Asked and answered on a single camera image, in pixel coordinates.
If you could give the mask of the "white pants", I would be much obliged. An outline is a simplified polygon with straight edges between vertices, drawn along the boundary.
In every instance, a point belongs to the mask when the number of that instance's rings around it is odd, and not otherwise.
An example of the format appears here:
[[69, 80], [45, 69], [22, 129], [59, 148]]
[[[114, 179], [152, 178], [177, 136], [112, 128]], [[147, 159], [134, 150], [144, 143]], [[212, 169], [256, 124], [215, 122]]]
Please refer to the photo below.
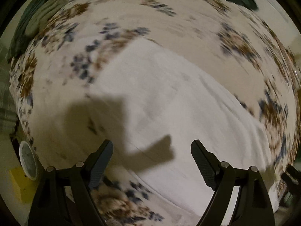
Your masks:
[[174, 205], [200, 216], [212, 196], [191, 155], [196, 139], [236, 168], [256, 166], [275, 196], [263, 125], [176, 53], [135, 40], [110, 60], [89, 95], [98, 128], [131, 173]]

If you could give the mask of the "small trash bin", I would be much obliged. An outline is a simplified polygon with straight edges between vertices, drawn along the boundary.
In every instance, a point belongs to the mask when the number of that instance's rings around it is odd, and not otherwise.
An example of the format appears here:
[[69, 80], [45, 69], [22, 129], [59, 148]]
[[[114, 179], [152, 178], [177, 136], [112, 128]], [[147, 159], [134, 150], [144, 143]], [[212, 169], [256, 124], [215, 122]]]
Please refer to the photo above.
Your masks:
[[35, 181], [38, 177], [38, 166], [36, 163], [35, 155], [26, 141], [22, 141], [19, 146], [19, 157], [21, 166], [26, 176]]

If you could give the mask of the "green curtain lower left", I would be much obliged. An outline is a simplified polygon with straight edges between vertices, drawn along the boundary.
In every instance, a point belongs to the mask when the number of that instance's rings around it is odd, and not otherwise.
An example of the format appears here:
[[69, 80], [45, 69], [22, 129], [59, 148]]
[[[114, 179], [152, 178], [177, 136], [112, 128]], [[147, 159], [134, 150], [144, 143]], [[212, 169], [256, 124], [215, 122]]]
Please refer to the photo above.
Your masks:
[[8, 50], [1, 43], [1, 67], [0, 67], [0, 105], [1, 105], [1, 133], [10, 134], [14, 132], [18, 117], [16, 107], [11, 96], [10, 87], [10, 65], [7, 62]]

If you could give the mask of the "floral bed blanket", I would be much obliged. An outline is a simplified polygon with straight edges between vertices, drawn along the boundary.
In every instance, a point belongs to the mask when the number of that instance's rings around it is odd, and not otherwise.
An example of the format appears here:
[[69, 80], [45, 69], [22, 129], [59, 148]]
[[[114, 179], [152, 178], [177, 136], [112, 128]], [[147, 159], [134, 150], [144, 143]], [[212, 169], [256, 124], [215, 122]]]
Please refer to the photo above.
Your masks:
[[[112, 141], [94, 120], [89, 89], [110, 60], [138, 39], [199, 67], [263, 125], [275, 191], [268, 195], [276, 211], [285, 189], [280, 175], [298, 147], [299, 69], [265, 21], [225, 0], [68, 0], [11, 62], [10, 91], [41, 164], [69, 168], [105, 139]], [[139, 181], [115, 145], [91, 194], [113, 225], [195, 225], [202, 216]]]

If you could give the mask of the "folded grey-green clothes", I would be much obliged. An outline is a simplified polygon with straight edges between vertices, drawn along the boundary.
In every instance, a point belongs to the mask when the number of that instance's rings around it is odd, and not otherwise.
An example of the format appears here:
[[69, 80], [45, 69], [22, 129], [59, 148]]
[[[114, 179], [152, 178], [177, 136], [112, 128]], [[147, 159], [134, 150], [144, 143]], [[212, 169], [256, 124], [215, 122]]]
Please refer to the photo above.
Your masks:
[[8, 50], [7, 61], [18, 60], [26, 51], [30, 41], [43, 31], [49, 20], [66, 4], [67, 0], [32, 0], [16, 27]]

